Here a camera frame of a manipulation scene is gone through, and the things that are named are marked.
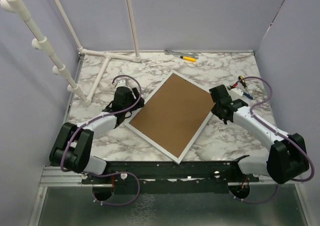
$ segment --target yellow screwdriver handle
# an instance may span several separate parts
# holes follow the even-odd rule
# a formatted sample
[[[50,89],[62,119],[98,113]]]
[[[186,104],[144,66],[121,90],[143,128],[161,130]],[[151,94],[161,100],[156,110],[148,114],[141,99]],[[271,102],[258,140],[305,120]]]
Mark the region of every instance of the yellow screwdriver handle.
[[[238,77],[240,81],[240,83],[242,84],[242,86],[246,89],[247,88],[247,84],[246,84],[246,81],[242,80],[244,77],[242,77],[241,75]]]
[[[190,61],[190,62],[195,62],[196,61],[196,59],[193,58],[193,57],[180,56],[180,58],[183,59],[183,60]]]

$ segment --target white pvc pipe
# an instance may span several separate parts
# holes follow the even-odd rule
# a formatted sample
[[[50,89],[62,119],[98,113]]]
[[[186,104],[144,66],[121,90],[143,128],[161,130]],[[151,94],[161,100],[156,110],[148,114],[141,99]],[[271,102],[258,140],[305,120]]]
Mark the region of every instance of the white pvc pipe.
[[[135,57],[132,56],[127,56],[127,55],[122,55],[122,54],[118,54],[118,53],[107,53],[108,55],[111,56],[111,58],[113,59],[119,59],[119,60],[129,60],[129,61],[133,61],[135,59]]]
[[[104,75],[104,73],[106,71],[106,68],[108,66],[109,61],[110,61],[109,57],[106,57],[105,60],[103,61],[102,66],[100,68],[100,71],[99,71],[98,75],[95,78],[95,81],[94,81],[94,83],[93,83],[93,85],[92,85],[92,87],[90,89],[89,94],[87,95],[87,98],[89,100],[91,100],[93,95],[95,94],[96,89],[97,89],[97,87],[98,87],[98,85],[100,83],[100,80],[101,80],[102,76]]]
[[[35,21],[32,18],[24,22],[38,41],[45,40],[45,36],[40,31],[40,28],[38,28],[38,26],[36,25]]]
[[[19,17],[25,22],[25,24],[28,26],[28,28],[36,38],[32,41],[32,46],[36,49],[44,51],[51,58],[51,60],[55,64],[53,70],[58,71],[58,74],[65,78],[69,83],[72,92],[78,95],[86,105],[89,105],[90,101],[86,98],[81,88],[71,77],[69,70],[57,56],[49,40],[40,31],[39,27],[32,19],[31,13],[24,2],[22,0],[1,0],[0,5],[4,10],[19,15]]]
[[[94,51],[94,50],[88,50],[88,49],[82,49],[80,50],[81,54],[86,54],[86,55],[95,55],[95,56],[102,56],[105,57],[106,53],[105,52],[101,52],[101,51]]]
[[[76,44],[78,50],[82,49],[83,47],[79,41],[79,38],[77,37],[76,32],[75,32],[74,28],[72,27],[72,25],[69,21],[69,18],[67,17],[66,12],[65,12],[64,8],[62,7],[60,1],[59,0],[53,0],[53,1],[55,3],[56,7],[58,8],[59,12],[61,13],[61,16],[62,16],[66,26],[68,27],[70,33],[72,34],[72,37],[75,41],[75,44]]]
[[[126,5],[128,7],[128,12],[129,12],[129,19],[130,19],[130,25],[131,25],[131,30],[132,30],[132,37],[133,37],[133,43],[134,43],[135,56],[137,58],[140,58],[138,37],[137,37],[137,31],[136,31],[136,24],[135,24],[134,12],[133,12],[133,9],[132,9],[131,0],[126,0]]]

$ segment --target pipe fitting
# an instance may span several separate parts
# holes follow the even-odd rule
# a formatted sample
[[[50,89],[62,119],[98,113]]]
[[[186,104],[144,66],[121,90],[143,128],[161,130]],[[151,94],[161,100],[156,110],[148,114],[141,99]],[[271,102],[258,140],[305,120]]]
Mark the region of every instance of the pipe fitting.
[[[54,73],[55,75],[60,75],[60,72],[57,66],[53,66],[52,73]]]
[[[63,65],[62,69],[58,69],[57,66],[53,66],[52,71],[53,73],[58,72],[58,75],[62,76],[65,80],[69,80],[71,78],[71,74],[65,65]]]
[[[134,57],[132,61],[136,62],[136,63],[140,63],[141,62],[141,57],[140,56],[139,57]]]
[[[5,11],[19,15],[23,21],[31,19],[31,13],[22,0],[1,0],[0,3]]]
[[[78,47],[79,54],[83,54],[83,51],[84,51],[84,47],[82,47],[82,46],[80,48]]]
[[[52,56],[55,53],[54,47],[52,47],[52,44],[49,42],[47,37],[44,37],[44,40],[42,41],[38,41],[36,38],[34,38],[31,44],[34,49],[42,50],[48,56]]]

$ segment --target screwdriver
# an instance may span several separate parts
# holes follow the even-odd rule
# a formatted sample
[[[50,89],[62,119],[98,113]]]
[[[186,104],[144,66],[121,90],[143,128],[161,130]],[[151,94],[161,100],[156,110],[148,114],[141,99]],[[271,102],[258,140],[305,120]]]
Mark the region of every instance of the screwdriver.
[[[248,95],[250,95],[249,91],[248,91],[248,87],[247,87],[247,84],[246,84],[246,81],[245,80],[242,80],[244,77],[242,77],[241,75],[238,77],[240,81],[240,83],[242,84],[242,86],[244,87],[244,89],[246,90],[246,92],[248,93]]]
[[[195,62],[196,61],[195,58],[187,57],[187,56],[180,56],[180,59],[187,60],[187,61],[190,61],[190,62]]]

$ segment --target white marble table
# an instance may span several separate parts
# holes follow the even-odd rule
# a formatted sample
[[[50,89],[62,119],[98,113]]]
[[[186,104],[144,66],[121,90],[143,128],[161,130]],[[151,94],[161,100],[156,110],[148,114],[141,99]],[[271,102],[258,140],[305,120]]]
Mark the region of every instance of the white marble table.
[[[239,75],[259,76],[253,53],[200,53],[196,63],[159,52],[141,53],[141,58],[141,63],[112,59],[93,96],[91,105],[84,107],[77,96],[73,99],[69,121],[79,123],[98,115],[113,100],[115,88],[112,85],[112,79],[117,75],[125,74],[136,78],[141,84],[142,96],[145,99],[171,70],[208,88],[220,84],[231,85],[237,81]],[[85,94],[89,92],[103,60],[99,56],[85,56],[78,80]],[[130,81],[130,85],[134,87],[135,83]],[[251,80],[247,85],[250,94],[254,97],[254,100],[243,98],[249,105],[266,97],[262,83]],[[269,104],[260,106],[256,112],[274,124]],[[264,156],[267,153],[268,151],[261,143],[245,129],[230,122],[224,125],[213,115],[183,161],[225,161],[234,160],[246,154]],[[124,125],[95,139],[91,154],[107,161],[171,160]]]

